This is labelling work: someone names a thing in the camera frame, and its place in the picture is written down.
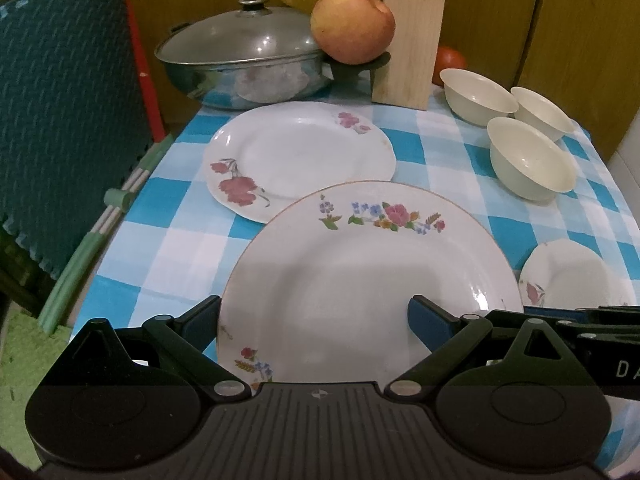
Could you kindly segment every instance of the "lid knob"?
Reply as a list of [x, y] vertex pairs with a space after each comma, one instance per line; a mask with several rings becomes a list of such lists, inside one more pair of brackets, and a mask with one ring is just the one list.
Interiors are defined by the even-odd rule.
[[264, 8], [264, 4], [269, 0], [238, 0], [242, 5], [242, 10], [260, 10]]

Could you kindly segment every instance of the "pot lid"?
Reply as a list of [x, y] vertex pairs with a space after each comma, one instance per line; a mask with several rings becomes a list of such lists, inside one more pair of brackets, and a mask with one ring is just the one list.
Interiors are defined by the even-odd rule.
[[309, 16], [268, 0], [239, 0], [241, 10], [185, 25], [156, 49], [176, 64], [231, 64], [317, 54]]

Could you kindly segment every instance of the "small plate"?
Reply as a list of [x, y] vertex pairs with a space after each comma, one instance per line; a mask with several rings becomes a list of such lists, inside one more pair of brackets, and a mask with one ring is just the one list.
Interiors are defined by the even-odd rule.
[[377, 381], [429, 354], [407, 322], [422, 294], [454, 316], [522, 312], [491, 235], [443, 197], [391, 182], [309, 195], [249, 243], [229, 277], [220, 364], [260, 382]]
[[525, 306], [575, 310], [635, 304], [633, 292], [595, 252], [567, 239], [536, 247], [518, 286]]
[[391, 180], [396, 156], [382, 130], [345, 108], [288, 102], [245, 112], [205, 150], [207, 187], [256, 222], [319, 189], [355, 180]]

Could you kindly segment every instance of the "cream bowl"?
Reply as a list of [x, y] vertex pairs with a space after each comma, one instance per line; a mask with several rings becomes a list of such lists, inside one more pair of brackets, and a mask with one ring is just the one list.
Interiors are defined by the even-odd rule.
[[440, 71], [440, 77], [447, 103], [465, 121], [486, 126], [494, 117], [506, 117], [518, 110], [513, 95], [480, 74], [445, 68]]
[[544, 133], [553, 142], [574, 130], [574, 124], [567, 114], [546, 97], [521, 86], [514, 86], [511, 95], [520, 105], [513, 116]]
[[495, 174], [516, 195], [549, 202], [556, 193], [575, 187], [571, 156], [530, 124], [498, 117], [491, 119], [486, 129]]

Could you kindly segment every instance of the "white plate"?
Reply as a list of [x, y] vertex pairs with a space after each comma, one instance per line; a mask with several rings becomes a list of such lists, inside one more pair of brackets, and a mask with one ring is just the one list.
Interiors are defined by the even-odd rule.
[[406, 320], [415, 294], [455, 316], [522, 312], [502, 251], [452, 202], [391, 182], [316, 192], [240, 257], [223, 294], [218, 360], [253, 387], [384, 386], [429, 354]]
[[567, 239], [540, 244], [524, 264], [520, 296], [527, 306], [595, 308], [634, 304], [634, 294], [590, 248]]
[[319, 189], [391, 180], [395, 170], [382, 130], [343, 107], [317, 102], [245, 112], [218, 130], [203, 158], [213, 197], [262, 223]]

